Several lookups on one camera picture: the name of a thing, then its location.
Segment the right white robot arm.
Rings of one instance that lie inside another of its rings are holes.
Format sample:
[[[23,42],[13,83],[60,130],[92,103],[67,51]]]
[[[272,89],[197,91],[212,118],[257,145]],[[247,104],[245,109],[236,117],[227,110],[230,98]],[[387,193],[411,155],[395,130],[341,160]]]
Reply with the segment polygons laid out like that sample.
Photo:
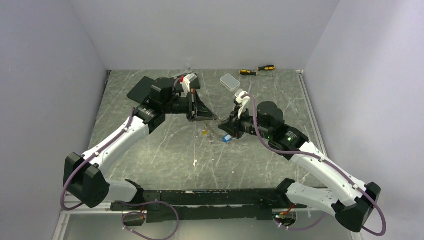
[[[292,204],[312,207],[335,217],[351,232],[366,229],[365,223],[376,209],[381,188],[339,168],[305,134],[285,123],[284,113],[275,103],[261,102],[253,111],[237,104],[218,128],[236,139],[244,134],[258,136],[267,149],[301,166],[327,187],[326,190],[308,187],[286,178],[275,189],[275,200],[280,207]]]

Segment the large metal keyring with rings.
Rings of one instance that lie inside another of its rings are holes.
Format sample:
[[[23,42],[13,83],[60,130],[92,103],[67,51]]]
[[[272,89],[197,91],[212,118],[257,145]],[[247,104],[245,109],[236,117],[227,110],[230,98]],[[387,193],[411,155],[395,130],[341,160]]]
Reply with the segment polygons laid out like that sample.
[[[207,136],[210,144],[225,143],[229,144],[234,140],[232,136],[218,128],[223,122],[222,118],[215,115],[212,120],[203,122],[202,135]]]

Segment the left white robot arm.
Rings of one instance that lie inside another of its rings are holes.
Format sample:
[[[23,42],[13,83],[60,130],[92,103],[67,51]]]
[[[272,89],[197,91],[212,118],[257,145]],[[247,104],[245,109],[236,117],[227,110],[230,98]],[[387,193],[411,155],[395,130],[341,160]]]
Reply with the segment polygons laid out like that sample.
[[[131,210],[139,209],[145,202],[140,185],[104,175],[129,148],[164,123],[167,115],[185,115],[189,122],[218,118],[201,101],[198,80],[195,73],[157,80],[144,77],[129,93],[139,106],[130,110],[125,122],[95,147],[66,157],[61,208],[72,211],[82,205],[94,208],[103,202],[120,202]]]

